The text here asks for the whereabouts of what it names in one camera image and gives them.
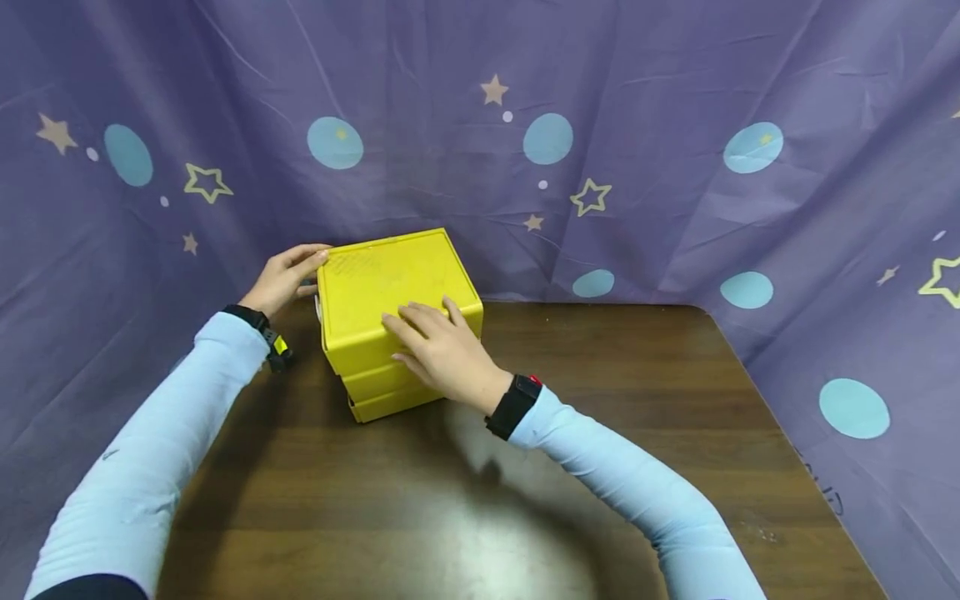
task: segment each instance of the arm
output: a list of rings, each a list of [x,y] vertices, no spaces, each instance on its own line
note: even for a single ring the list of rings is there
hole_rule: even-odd
[[[326,261],[323,244],[272,257],[240,301],[272,318]],[[26,598],[143,600],[156,593],[174,511],[233,401],[263,363],[267,342],[217,313],[193,350],[127,421],[74,490],[40,549]]]
[[[634,524],[654,544],[674,600],[761,600],[756,582],[723,518],[696,488],[635,444],[561,404],[541,388],[525,405],[507,395],[513,376],[498,368],[460,309],[444,299],[449,319],[411,302],[383,324],[410,349],[398,354],[426,385],[490,417],[491,429],[539,448]]]
[[[761,600],[753,571],[723,518],[670,467],[544,387],[510,436],[538,448],[653,543],[670,597]]]

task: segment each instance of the blue polka dot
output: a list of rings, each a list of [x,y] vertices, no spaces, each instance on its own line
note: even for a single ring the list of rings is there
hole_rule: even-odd
[[[606,269],[597,269],[577,277],[573,282],[573,293],[580,298],[599,298],[610,293],[616,278]]]
[[[573,148],[573,128],[556,112],[547,112],[527,128],[523,135],[523,153],[537,164],[560,162]]]
[[[342,171],[363,158],[363,140],[353,126],[337,117],[321,117],[306,133],[310,154],[324,167]]]
[[[740,130],[727,143],[723,161],[734,173],[756,173],[766,169],[783,150],[783,132],[773,123],[754,123]]]
[[[831,379],[820,390],[820,412],[834,429],[872,440],[890,427],[890,410],[880,394],[855,379]]]
[[[763,273],[746,271],[720,285],[720,294],[737,308],[752,310],[766,306],[774,296],[774,284]]]
[[[107,158],[127,185],[143,187],[154,178],[154,161],[140,136],[125,125],[114,123],[104,131]]]

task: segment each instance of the table surface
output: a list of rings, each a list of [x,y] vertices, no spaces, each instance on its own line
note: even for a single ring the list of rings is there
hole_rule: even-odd
[[[313,305],[276,326],[298,364],[237,399],[160,600],[666,597],[643,536],[544,455],[447,400],[356,424]],[[707,315],[490,303],[484,343],[696,485],[771,599],[885,597]]]

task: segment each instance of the smartwatch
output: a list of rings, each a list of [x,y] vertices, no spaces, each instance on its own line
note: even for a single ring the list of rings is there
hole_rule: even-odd
[[[241,319],[263,336],[263,339],[267,342],[267,346],[270,347],[270,353],[267,354],[267,362],[270,363],[270,370],[272,372],[283,372],[290,367],[290,363],[294,358],[294,352],[287,347],[283,336],[270,329],[270,320],[267,319],[267,315],[258,310],[253,310],[248,306],[241,306],[240,304],[230,304],[220,312]]]
[[[500,399],[493,414],[486,418],[487,428],[501,440],[510,440],[516,426],[537,403],[543,384],[534,376],[514,375],[510,389]]]

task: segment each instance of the yellow box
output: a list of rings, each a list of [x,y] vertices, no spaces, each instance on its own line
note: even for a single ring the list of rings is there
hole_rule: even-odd
[[[344,387],[354,402],[365,402],[393,390],[420,385],[417,376],[411,373],[406,365],[397,361],[391,361],[390,365],[379,369],[345,375],[343,380]]]
[[[331,249],[317,278],[324,353],[342,377],[394,364],[401,347],[381,315],[411,300],[444,310],[446,294],[474,334],[483,326],[483,303],[442,228]]]
[[[369,423],[372,420],[387,417],[441,397],[438,392],[418,386],[412,390],[390,392],[365,402],[354,402],[351,398],[349,401],[350,412],[353,413],[353,418],[358,423]]]

